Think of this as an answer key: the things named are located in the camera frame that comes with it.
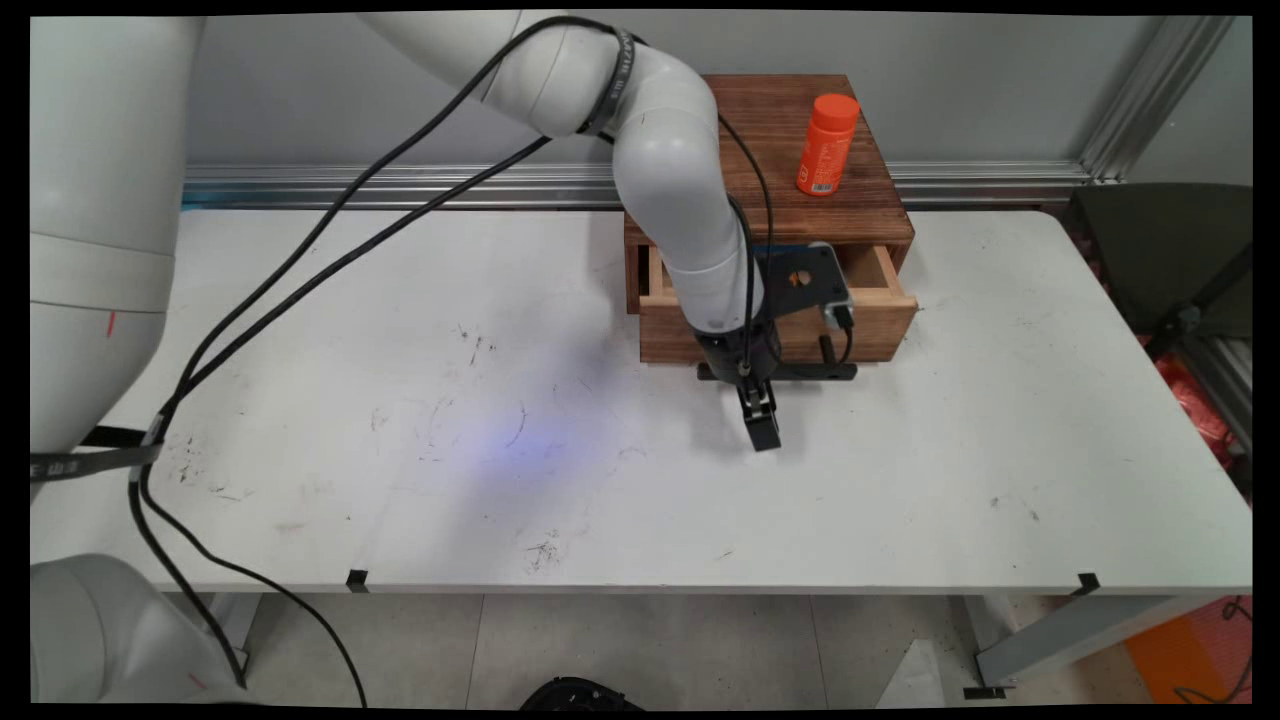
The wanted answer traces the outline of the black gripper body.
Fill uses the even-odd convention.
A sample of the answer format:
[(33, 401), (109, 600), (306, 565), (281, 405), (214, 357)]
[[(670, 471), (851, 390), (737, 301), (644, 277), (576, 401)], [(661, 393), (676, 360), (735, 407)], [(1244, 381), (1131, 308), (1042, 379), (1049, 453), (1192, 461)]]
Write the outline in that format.
[(780, 334), (773, 320), (756, 320), (733, 332), (695, 332), (704, 361), (698, 364), (699, 380), (719, 380), (741, 386), (746, 380), (771, 379), (781, 366)]

